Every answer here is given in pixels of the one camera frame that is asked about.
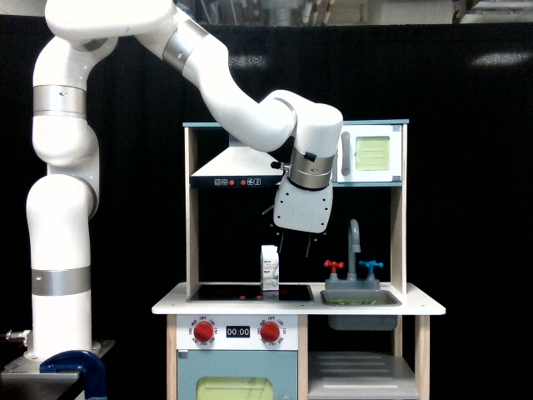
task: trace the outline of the oven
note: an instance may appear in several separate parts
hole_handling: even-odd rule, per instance
[[[178,315],[180,400],[297,400],[297,315]]]

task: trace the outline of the oven knob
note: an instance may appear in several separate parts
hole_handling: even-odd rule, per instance
[[[259,334],[265,342],[275,342],[280,337],[280,328],[275,322],[265,322]]]
[[[198,342],[207,342],[213,337],[213,326],[209,322],[199,322],[193,332]]]

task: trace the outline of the red knob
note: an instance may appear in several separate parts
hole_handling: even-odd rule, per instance
[[[280,328],[275,322],[265,322],[259,334],[265,342],[275,342],[280,337]]]
[[[343,269],[344,268],[344,263],[343,262],[334,262],[334,261],[326,260],[326,262],[324,262],[324,267],[326,267],[326,268],[331,267],[331,273],[336,273],[336,269],[337,268],[339,268],[339,269]]]
[[[193,332],[198,342],[207,342],[213,337],[213,326],[209,322],[200,322],[194,327]]]

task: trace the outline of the oven door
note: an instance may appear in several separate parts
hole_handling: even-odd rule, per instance
[[[297,400],[294,351],[190,350],[179,352],[180,400]]]

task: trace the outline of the milk carton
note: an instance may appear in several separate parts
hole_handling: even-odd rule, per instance
[[[261,246],[261,289],[279,290],[280,259],[276,246]]]

